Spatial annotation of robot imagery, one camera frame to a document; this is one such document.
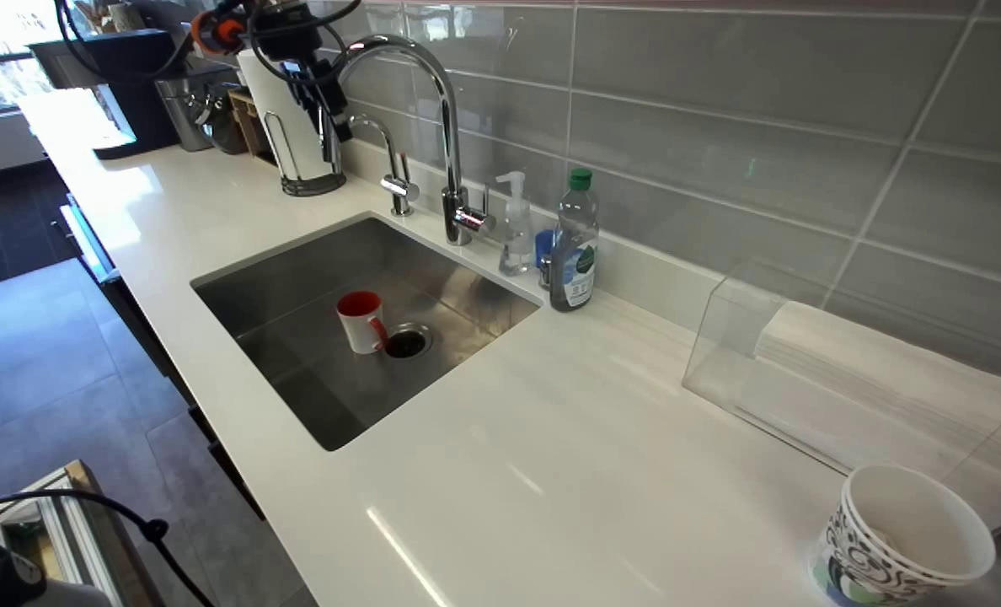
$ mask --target red cup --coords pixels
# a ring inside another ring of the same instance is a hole
[[[386,344],[384,299],[370,290],[340,297],[336,319],[354,355],[372,355]]]

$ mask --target dark floor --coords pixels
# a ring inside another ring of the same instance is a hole
[[[0,173],[0,279],[67,258],[58,218],[65,182],[50,161]]]
[[[71,458],[106,496],[168,519],[168,547],[215,603],[314,603],[183,393],[72,258],[0,283],[0,496]],[[151,550],[140,555],[163,603],[192,603]]]

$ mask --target tile backsplash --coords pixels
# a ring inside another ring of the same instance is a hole
[[[336,30],[449,64],[468,179],[523,168],[552,204],[590,164],[604,230],[797,274],[818,306],[1001,373],[1001,0],[410,0]],[[439,161],[407,59],[354,69],[351,100]]]

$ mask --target sink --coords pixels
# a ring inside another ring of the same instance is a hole
[[[534,309],[376,218],[280,246],[192,287],[325,453]],[[384,297],[389,355],[351,355],[333,309],[351,290]]]

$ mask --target chrome faucet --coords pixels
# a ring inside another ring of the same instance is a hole
[[[348,50],[340,52],[336,81],[342,84],[351,76],[354,64],[360,64],[363,58],[379,58],[379,52],[410,58],[432,76],[432,84],[439,91],[440,159],[444,159],[444,188],[440,188],[444,237],[452,244],[468,244],[470,231],[479,231],[485,226],[485,218],[474,208],[468,208],[468,201],[463,201],[454,84],[426,46],[404,39],[404,38],[389,38],[389,34],[360,38],[360,39],[348,43]]]
[[[379,134],[379,141],[386,148],[386,174],[379,179],[379,186],[389,192],[389,201],[393,201],[389,213],[393,215],[410,215],[410,201],[418,199],[418,186],[407,174],[404,150],[393,148],[389,131],[376,118],[368,118],[368,114],[354,111],[351,123],[354,128],[363,123],[363,128]]]

